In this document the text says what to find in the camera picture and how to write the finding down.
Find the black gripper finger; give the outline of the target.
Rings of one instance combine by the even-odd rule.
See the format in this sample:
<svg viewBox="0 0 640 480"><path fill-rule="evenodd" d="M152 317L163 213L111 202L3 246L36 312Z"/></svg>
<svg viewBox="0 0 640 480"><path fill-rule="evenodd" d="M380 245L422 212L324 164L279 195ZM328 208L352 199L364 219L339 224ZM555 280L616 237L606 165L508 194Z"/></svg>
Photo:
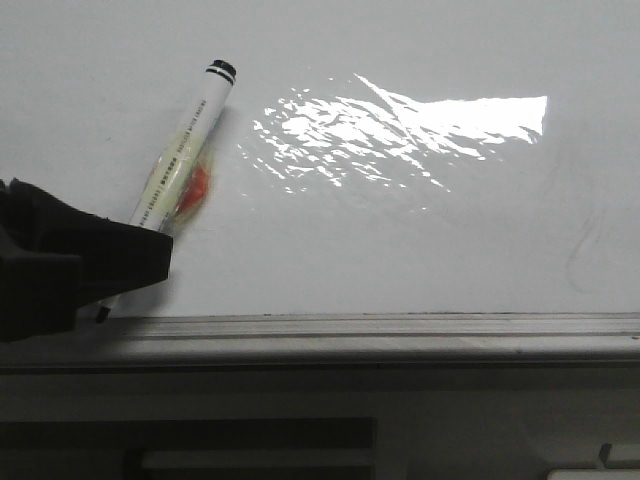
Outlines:
<svg viewBox="0 0 640 480"><path fill-rule="evenodd" d="M1 340L71 331L79 308L167 279L170 236L1 185Z"/></svg>

